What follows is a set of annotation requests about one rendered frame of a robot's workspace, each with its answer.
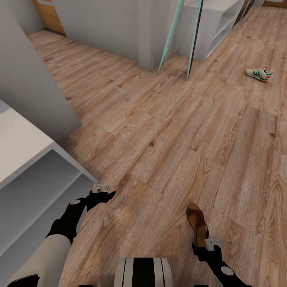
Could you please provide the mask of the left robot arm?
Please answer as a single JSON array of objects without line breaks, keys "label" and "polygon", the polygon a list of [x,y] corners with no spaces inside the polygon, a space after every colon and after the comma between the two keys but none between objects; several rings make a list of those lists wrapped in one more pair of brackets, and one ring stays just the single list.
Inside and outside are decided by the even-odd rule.
[{"label": "left robot arm", "polygon": [[56,219],[50,232],[4,287],[58,287],[63,268],[86,213],[99,203],[107,203],[115,195],[109,185],[94,184],[88,197],[69,203],[65,213]]}]

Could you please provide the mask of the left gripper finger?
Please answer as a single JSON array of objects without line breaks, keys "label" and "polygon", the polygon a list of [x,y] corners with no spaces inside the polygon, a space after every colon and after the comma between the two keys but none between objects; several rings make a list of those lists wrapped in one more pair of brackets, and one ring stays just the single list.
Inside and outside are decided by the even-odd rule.
[{"label": "left gripper finger", "polygon": [[112,193],[108,194],[108,200],[109,200],[109,199],[112,199],[112,198],[113,198],[113,196],[115,195],[115,193],[116,193],[116,192],[114,191],[114,192],[112,192]]}]

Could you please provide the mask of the sandal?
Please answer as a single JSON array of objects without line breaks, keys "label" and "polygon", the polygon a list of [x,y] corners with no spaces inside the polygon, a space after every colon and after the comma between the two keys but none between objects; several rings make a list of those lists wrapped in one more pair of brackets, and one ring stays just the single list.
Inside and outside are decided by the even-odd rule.
[{"label": "sandal", "polygon": [[207,224],[204,220],[204,214],[202,210],[198,207],[198,205],[194,203],[190,203],[186,209],[187,219],[189,224],[192,226],[195,238],[195,246],[206,247],[205,239],[209,238],[209,230],[207,228]]}]

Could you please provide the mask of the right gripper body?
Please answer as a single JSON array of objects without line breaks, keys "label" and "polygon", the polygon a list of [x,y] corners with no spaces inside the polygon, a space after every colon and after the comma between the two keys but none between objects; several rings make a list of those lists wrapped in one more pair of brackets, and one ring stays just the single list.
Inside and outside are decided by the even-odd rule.
[{"label": "right gripper body", "polygon": [[214,252],[209,252],[205,247],[199,247],[197,248],[197,255],[199,261],[206,261],[209,266],[212,258],[222,260],[221,249],[218,246],[214,246]]}]

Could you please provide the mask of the gym shoe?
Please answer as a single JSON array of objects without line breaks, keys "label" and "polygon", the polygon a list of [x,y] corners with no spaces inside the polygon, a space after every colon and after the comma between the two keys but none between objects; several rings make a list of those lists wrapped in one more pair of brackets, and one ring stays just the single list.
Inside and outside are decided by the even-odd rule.
[{"label": "gym shoe", "polygon": [[262,82],[267,82],[268,79],[271,77],[271,75],[273,74],[273,72],[268,73],[267,72],[267,67],[263,68],[263,69],[259,69],[259,70],[251,70],[251,69],[247,69],[246,70],[246,74],[248,76],[251,77],[255,77],[258,80],[262,81]]}]

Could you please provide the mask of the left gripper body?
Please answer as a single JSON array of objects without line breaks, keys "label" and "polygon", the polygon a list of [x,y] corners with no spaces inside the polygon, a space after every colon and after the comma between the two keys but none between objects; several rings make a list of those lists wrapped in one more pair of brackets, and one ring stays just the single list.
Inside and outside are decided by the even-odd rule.
[{"label": "left gripper body", "polygon": [[94,206],[99,203],[107,203],[109,201],[108,192],[92,193],[92,191],[90,191],[88,196],[94,199]]}]

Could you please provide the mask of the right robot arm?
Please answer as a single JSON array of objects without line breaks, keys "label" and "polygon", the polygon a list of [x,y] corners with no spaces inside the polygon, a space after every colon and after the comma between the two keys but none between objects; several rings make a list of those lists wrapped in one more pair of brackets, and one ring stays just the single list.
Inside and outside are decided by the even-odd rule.
[{"label": "right robot arm", "polygon": [[218,245],[224,245],[222,238],[205,239],[206,247],[197,248],[193,243],[194,255],[199,261],[206,261],[215,274],[216,287],[252,287],[246,285],[236,277],[235,272],[222,261],[221,249]]}]

